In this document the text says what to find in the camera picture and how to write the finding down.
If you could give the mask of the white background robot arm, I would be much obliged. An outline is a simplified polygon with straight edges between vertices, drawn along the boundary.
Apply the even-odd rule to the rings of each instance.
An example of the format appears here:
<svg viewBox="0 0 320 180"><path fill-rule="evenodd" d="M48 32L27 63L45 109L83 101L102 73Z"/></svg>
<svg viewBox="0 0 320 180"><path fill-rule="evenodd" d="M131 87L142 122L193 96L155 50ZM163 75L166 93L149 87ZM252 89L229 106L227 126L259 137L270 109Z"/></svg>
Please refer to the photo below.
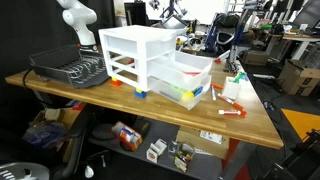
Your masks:
<svg viewBox="0 0 320 180"><path fill-rule="evenodd" d="M95 36L87 26L97 21L96 13L79 0L56 0L63 8L62 17L76 32L80 49L97 52Z"/></svg>

